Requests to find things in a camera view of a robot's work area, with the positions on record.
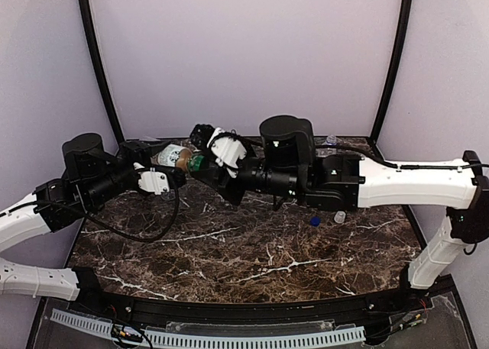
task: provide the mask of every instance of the marble table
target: marble table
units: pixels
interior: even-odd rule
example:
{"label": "marble table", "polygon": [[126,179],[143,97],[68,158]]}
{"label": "marble table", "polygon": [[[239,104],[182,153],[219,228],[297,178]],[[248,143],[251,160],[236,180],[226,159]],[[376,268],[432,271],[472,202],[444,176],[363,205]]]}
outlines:
{"label": "marble table", "polygon": [[[369,150],[360,137],[343,144]],[[98,217],[132,234],[165,225],[173,203],[126,192]],[[92,267],[103,289],[185,302],[296,302],[395,288],[419,243],[399,205],[359,209],[343,224],[334,212],[247,193],[240,206],[193,179],[180,190],[180,213],[160,241],[126,240],[86,222],[69,266]],[[309,220],[319,216],[318,227]]]}

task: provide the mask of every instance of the perforated metal strip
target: perforated metal strip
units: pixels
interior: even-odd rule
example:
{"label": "perforated metal strip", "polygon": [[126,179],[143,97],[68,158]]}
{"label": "perforated metal strip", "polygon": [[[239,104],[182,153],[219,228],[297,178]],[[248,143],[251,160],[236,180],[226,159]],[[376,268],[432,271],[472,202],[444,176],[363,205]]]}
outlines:
{"label": "perforated metal strip", "polygon": [[[87,318],[70,312],[53,309],[51,320],[62,325],[83,331],[99,338],[111,340],[112,323],[104,319]],[[171,334],[162,331],[145,330],[156,348],[199,348],[199,349],[315,349],[334,347],[342,344],[362,342],[365,340],[363,326],[316,334],[287,336],[270,336],[261,338],[225,338],[213,336],[195,336]],[[143,341],[142,346],[149,347]]]}

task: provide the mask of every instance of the green object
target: green object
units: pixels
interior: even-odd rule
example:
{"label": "green object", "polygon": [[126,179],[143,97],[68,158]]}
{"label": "green object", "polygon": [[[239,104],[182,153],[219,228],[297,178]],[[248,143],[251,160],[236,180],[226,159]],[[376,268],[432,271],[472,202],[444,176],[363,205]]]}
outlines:
{"label": "green object", "polygon": [[205,157],[201,154],[194,154],[193,156],[191,156],[187,165],[187,169],[189,170],[189,172],[196,172],[200,170],[204,158]]}

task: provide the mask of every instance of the marble tabletop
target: marble tabletop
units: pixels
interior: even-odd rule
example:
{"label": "marble tabletop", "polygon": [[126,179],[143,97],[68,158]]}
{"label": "marble tabletop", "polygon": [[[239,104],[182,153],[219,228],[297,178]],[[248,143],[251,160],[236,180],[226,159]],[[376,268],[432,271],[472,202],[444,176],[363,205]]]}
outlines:
{"label": "marble tabletop", "polygon": [[[369,150],[364,138],[342,144]],[[149,236],[166,224],[170,197],[126,192],[97,215]],[[248,192],[240,206],[193,179],[180,189],[180,212],[160,241],[142,244],[88,221],[69,266],[92,267],[102,288],[128,296],[185,302],[297,302],[395,288],[419,243],[399,205],[319,212]],[[311,217],[321,224],[312,227]]]}

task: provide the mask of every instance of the blue bottle cap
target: blue bottle cap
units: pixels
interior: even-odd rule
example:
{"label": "blue bottle cap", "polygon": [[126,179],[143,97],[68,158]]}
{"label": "blue bottle cap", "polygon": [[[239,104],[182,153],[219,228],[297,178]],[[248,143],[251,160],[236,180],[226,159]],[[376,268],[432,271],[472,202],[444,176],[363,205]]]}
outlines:
{"label": "blue bottle cap", "polygon": [[310,223],[313,227],[317,227],[321,223],[321,218],[320,217],[312,217]]}

